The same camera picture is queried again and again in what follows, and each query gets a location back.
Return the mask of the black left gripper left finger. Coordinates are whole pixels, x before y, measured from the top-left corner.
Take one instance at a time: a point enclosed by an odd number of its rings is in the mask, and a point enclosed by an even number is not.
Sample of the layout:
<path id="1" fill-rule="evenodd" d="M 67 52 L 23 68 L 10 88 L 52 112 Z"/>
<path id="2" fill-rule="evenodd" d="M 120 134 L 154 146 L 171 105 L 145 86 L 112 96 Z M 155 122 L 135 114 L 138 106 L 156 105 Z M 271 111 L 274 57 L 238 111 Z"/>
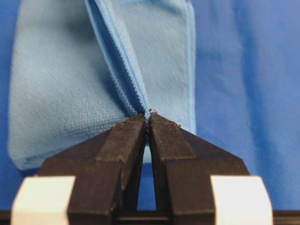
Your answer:
<path id="1" fill-rule="evenodd" d="M 14 200 L 13 225 L 109 225 L 137 206 L 146 123 L 142 114 L 46 159 Z"/>

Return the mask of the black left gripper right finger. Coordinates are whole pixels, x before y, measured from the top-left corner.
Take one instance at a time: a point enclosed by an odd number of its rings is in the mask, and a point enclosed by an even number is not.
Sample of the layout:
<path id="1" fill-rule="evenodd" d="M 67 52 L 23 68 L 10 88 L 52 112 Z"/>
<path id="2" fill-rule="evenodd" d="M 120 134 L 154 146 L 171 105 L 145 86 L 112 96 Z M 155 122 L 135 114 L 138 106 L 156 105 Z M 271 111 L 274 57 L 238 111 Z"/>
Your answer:
<path id="1" fill-rule="evenodd" d="M 270 198 L 243 160 L 153 112 L 156 206 L 174 225 L 271 225 Z"/>

